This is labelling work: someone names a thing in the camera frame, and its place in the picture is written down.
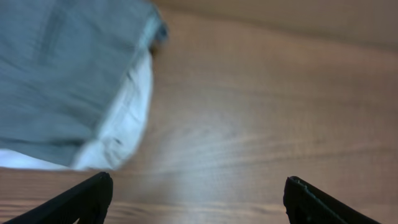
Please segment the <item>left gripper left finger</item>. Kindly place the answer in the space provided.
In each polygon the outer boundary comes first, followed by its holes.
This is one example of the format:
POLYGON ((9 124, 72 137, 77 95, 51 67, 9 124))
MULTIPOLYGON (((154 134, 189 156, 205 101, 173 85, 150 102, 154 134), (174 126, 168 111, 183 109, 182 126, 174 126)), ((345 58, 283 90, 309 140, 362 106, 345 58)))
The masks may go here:
POLYGON ((113 180, 99 172, 6 224, 103 224, 113 197, 113 180))

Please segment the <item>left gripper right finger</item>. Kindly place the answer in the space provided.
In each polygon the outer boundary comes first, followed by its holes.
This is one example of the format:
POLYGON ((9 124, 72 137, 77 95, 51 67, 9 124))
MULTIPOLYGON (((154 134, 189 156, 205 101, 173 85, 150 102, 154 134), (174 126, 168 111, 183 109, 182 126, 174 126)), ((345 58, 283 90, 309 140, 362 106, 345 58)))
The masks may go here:
POLYGON ((283 203, 291 224, 379 224, 297 176, 287 178, 283 203))

